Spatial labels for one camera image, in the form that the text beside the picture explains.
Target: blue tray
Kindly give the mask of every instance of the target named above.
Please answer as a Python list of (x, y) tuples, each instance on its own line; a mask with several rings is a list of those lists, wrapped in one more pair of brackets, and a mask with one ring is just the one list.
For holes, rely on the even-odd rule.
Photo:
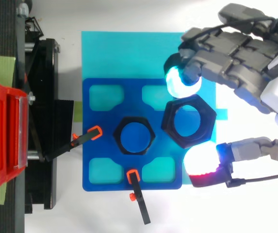
[[(126, 172), (135, 168), (142, 189), (178, 189), (190, 183), (180, 148), (161, 130), (164, 108), (173, 98), (166, 89), (163, 65), (176, 52), (181, 33), (82, 32), (83, 131), (99, 125), (103, 136), (83, 146), (83, 188), (86, 191), (131, 190)], [(203, 80), (198, 94), (216, 109), (215, 84)], [(113, 132), (123, 117), (145, 117), (156, 137), (145, 155), (123, 154)], [(176, 115), (182, 135), (194, 133), (200, 117), (191, 108)], [(132, 138), (128, 132), (126, 138)], [(212, 141), (215, 141), (215, 130)]]

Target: screw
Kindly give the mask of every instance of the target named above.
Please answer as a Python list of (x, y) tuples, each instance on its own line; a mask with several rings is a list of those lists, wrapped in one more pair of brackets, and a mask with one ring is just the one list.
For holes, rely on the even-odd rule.
[(61, 47), (60, 45), (55, 45), (55, 52), (60, 53), (61, 52)]
[(32, 105), (35, 101), (35, 96), (33, 95), (32, 91), (28, 95), (29, 105)]
[(23, 18), (27, 18), (29, 16), (29, 8), (26, 3), (23, 2), (23, 3), (19, 4), (19, 6), (17, 8), (17, 15), (19, 17), (23, 17)]

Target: metal rod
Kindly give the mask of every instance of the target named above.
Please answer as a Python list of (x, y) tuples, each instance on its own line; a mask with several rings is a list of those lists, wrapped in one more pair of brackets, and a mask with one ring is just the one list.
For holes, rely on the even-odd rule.
[(25, 43), (24, 44), (24, 51), (25, 52), (32, 52), (34, 47), (34, 43)]
[(39, 160), (39, 155), (36, 150), (29, 150), (28, 151), (28, 160)]

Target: black hex nut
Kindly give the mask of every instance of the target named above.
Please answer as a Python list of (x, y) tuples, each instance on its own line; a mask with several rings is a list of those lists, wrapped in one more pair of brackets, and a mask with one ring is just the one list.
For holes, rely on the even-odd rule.
[[(190, 136), (181, 136), (174, 126), (176, 112), (185, 105), (193, 106), (200, 115), (200, 126), (197, 131)], [(180, 147), (186, 149), (209, 141), (212, 136), (215, 120), (216, 112), (199, 95), (192, 95), (167, 103), (166, 109), (164, 110), (162, 130), (164, 130)]]
[[(149, 141), (149, 144), (148, 146), (143, 150), (143, 151), (140, 151), (140, 152), (130, 152), (128, 150), (126, 150), (122, 143), (121, 143), (121, 140), (120, 140), (120, 136), (121, 136), (121, 132), (123, 131), (123, 128), (128, 125), (129, 123), (133, 123), (133, 122), (137, 122), (137, 123), (141, 123), (143, 125), (145, 125), (150, 133), (150, 141)], [(144, 155), (147, 150), (150, 148), (150, 146), (152, 145), (152, 142), (154, 141), (155, 139), (155, 133), (151, 127), (151, 125), (149, 124), (148, 120), (144, 117), (140, 117), (140, 116), (126, 116), (124, 117), (119, 125), (117, 126), (117, 128), (115, 129), (114, 133), (113, 133), (113, 137), (120, 149), (120, 151), (123, 153), (123, 154), (129, 154), (129, 155)]]

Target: white table surface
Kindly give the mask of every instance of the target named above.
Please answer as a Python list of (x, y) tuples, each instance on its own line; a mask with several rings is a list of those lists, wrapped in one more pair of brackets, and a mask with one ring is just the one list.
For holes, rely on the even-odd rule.
[[(220, 24), (218, 11), (227, 0), (33, 0), (46, 38), (61, 45), (59, 98), (82, 100), (81, 31), (183, 32), (191, 27)], [(232, 1), (278, 17), (278, 1)], [(232, 90), (217, 86), (219, 108), (229, 120), (217, 122), (217, 142), (247, 137), (278, 138), (273, 115), (260, 114)], [(73, 132), (82, 133), (74, 123)], [(82, 188), (82, 148), (58, 159), (57, 204), (52, 210), (34, 205), (25, 217), (26, 233), (244, 233), (278, 232), (278, 180), (227, 189), (184, 185), (179, 190), (144, 191), (151, 224), (144, 225), (129, 191), (85, 192)], [(278, 173), (269, 158), (234, 165), (234, 177)]]

